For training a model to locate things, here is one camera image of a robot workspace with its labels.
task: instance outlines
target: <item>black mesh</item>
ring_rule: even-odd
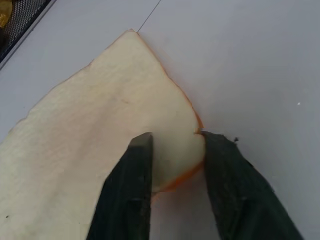
[[[4,27],[5,44],[0,49],[0,63],[25,34],[51,0],[12,0],[12,14]]]

